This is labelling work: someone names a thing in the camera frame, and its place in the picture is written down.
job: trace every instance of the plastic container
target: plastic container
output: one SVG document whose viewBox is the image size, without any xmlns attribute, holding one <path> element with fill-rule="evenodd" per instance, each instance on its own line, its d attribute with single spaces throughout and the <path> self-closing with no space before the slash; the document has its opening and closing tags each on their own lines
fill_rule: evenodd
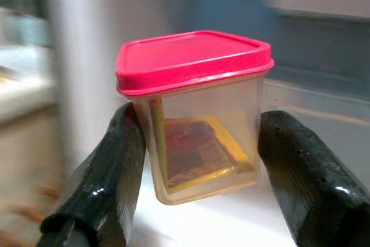
<svg viewBox="0 0 370 247">
<path fill-rule="evenodd" d="M 117 89 L 133 100 L 157 198 L 174 205 L 258 180 L 267 43 L 196 31 L 125 44 Z"/>
</svg>

